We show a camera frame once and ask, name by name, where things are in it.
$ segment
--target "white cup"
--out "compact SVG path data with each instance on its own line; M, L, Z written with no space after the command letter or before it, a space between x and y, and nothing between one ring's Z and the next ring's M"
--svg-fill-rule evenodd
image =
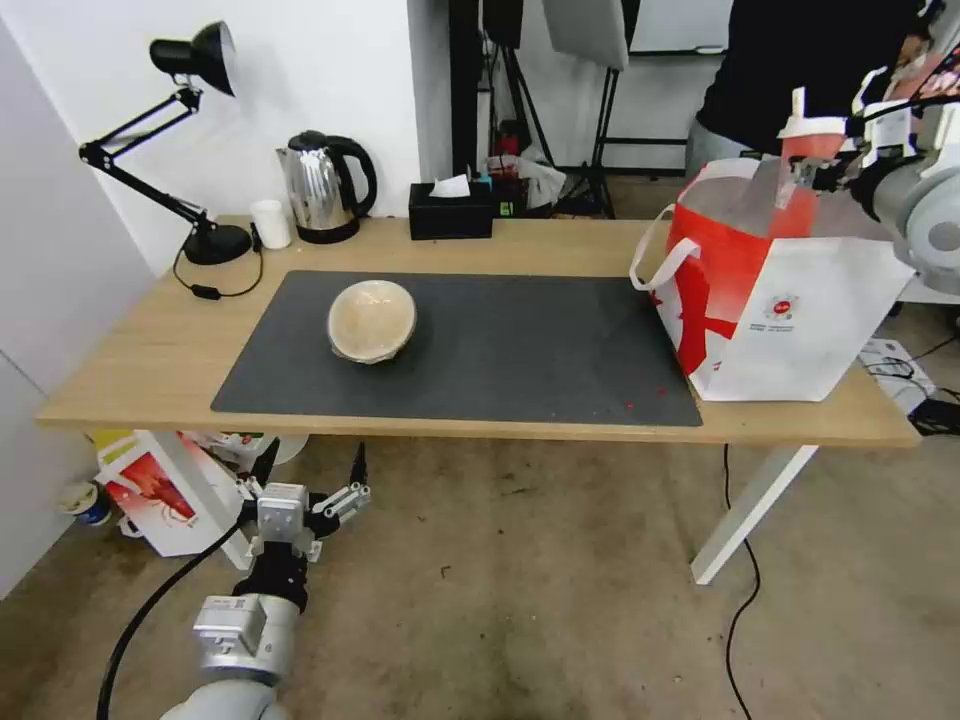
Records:
M290 244L290 225L279 200L257 200L250 213L265 248L281 250Z

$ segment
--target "bowl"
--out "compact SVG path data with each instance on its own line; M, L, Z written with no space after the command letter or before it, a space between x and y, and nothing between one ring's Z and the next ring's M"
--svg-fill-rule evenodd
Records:
M327 335L337 355L372 365L400 352L416 321L417 306L403 287L364 280L337 295L327 315Z

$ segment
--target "black desk mat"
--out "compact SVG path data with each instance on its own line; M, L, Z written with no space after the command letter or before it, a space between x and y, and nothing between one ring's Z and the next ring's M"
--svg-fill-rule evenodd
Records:
M327 312L393 280L417 326L393 360L337 357ZM294 271L213 400L219 412L700 425L646 294L626 279Z

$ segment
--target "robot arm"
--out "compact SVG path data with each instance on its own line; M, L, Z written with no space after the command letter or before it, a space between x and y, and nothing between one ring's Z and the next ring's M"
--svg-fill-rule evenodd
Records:
M790 158L793 181L818 192L849 190L891 231L895 254L916 268L924 285L960 295L960 97L923 102L930 106L916 138L917 103L864 107L859 97L841 152L830 160Z
M289 674L297 620L307 606L307 565L322 541L370 501L361 443L350 482L329 497L268 483L257 497L253 565L230 595L204 600L193 624L211 682L163 720L285 720L274 688Z

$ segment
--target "wooden desk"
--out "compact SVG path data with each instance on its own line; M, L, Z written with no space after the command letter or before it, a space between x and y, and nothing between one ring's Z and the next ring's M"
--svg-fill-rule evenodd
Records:
M168 274L53 394L37 420L48 426L158 431L262 430L278 434L790 446L774 453L760 479L747 488L724 520L727 526L721 523L694 561L697 581L709 582L817 446L909 447L919 442L910 424L864 370L851 369L822 403L701 402L701 427L256 415L210 410L214 395L290 270L625 278L646 226L642 221L497 221L492 239L432 243L412 242L405 219L365 220L360 234L345 243L315 246L296 241L280 252L265 251L263 281L254 292L240 298L198 300ZM648 255L650 262L656 263L662 250L651 250ZM646 274L652 274L652 269L646 268ZM221 267L198 268L184 263L182 275L188 282L229 291L246 287L256 270L256 259L250 254ZM170 451L175 451L179 443L172 433L158 432L157 436L165 438Z

